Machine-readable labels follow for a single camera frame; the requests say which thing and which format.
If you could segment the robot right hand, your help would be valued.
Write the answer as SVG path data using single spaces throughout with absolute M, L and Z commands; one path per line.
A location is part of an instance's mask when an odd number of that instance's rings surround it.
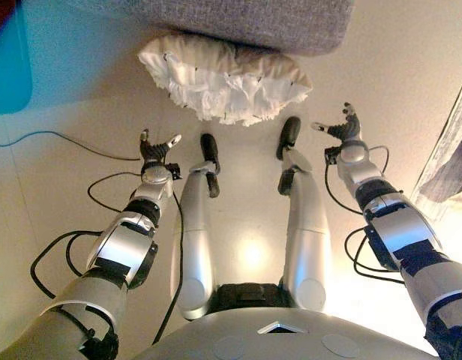
M 342 124 L 326 125 L 315 121 L 311 124 L 311 128 L 315 131 L 326 133 L 340 140 L 342 143 L 348 141 L 361 141 L 361 124 L 356 115 L 354 106 L 349 102 L 345 102 L 343 104 L 342 113 L 345 115 L 345 122 Z

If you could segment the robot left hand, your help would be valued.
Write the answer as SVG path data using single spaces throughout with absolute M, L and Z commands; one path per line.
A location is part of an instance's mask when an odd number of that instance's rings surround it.
M 162 163 L 168 151 L 176 146 L 181 141 L 181 139 L 182 135 L 176 134 L 166 142 L 151 144 L 149 142 L 149 129 L 144 129 L 139 136 L 139 151 L 144 163 Z

